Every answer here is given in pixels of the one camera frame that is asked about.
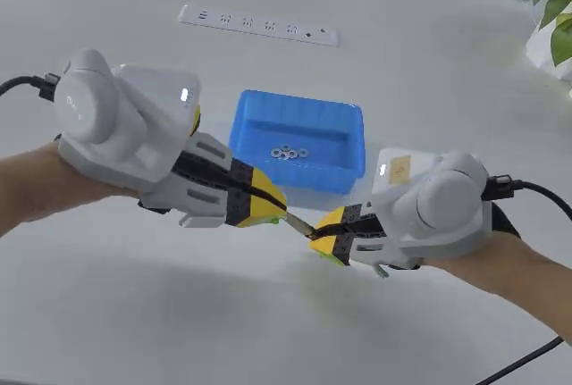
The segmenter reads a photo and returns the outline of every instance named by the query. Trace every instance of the blue bin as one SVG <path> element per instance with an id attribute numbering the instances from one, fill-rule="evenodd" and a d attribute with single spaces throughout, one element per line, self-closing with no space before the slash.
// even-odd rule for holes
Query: blue bin
<path id="1" fill-rule="evenodd" d="M 308 157 L 271 156 L 273 148 L 305 148 Z M 356 105 L 245 90 L 229 146 L 274 184 L 347 194 L 364 176 L 364 120 Z"/>

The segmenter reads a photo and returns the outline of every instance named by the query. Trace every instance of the white tabletop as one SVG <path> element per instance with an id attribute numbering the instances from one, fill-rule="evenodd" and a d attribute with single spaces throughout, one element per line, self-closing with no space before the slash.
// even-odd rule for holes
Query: white tabletop
<path id="1" fill-rule="evenodd" d="M 189 1 L 325 23 L 341 46 L 181 25 Z M 194 71 L 202 128 L 223 140 L 246 88 L 353 102 L 369 146 L 471 151 L 491 173 L 572 200 L 572 103 L 524 57 L 533 28 L 515 0 L 0 0 L 0 80 L 58 72 L 93 46 L 111 63 Z M 0 102 L 0 155 L 58 132 L 30 89 Z M 526 193 L 501 206 L 531 245 L 572 264 L 572 224 L 555 206 Z M 177 219 L 112 199 L 3 238 L 0 377 L 472 384 L 553 337 L 445 273 L 381 281 L 325 263 L 285 226 L 184 230 Z M 500 383 L 567 382 L 569 356 L 561 347 Z"/>

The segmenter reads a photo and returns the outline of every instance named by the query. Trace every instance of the metal washer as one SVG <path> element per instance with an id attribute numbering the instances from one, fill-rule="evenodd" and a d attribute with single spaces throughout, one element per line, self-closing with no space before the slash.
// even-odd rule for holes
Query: metal washer
<path id="1" fill-rule="evenodd" d="M 272 150 L 270 150 L 270 155 L 273 158 L 278 159 L 282 155 L 282 150 L 280 148 L 273 148 Z"/>

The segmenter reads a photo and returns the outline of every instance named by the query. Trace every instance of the yellow sticker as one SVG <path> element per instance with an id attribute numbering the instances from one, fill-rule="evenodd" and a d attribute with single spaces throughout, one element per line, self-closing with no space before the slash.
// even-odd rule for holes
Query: yellow sticker
<path id="1" fill-rule="evenodd" d="M 411 156 L 395 157 L 390 163 L 390 184 L 409 184 Z"/>

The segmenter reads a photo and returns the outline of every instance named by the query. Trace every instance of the electrical outlet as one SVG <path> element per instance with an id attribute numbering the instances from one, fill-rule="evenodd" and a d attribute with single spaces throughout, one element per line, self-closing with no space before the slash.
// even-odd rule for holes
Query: electrical outlet
<path id="1" fill-rule="evenodd" d="M 274 17 L 242 12 L 230 12 L 196 4 L 186 4 L 179 14 L 179 21 L 190 25 L 234 30 L 265 37 L 293 39 L 324 46 L 339 46 L 338 32 L 322 25 L 280 21 Z"/>
<path id="2" fill-rule="evenodd" d="M 242 18 L 242 26 L 245 28 L 252 28 L 254 25 L 254 20 L 251 17 L 243 17 Z"/>

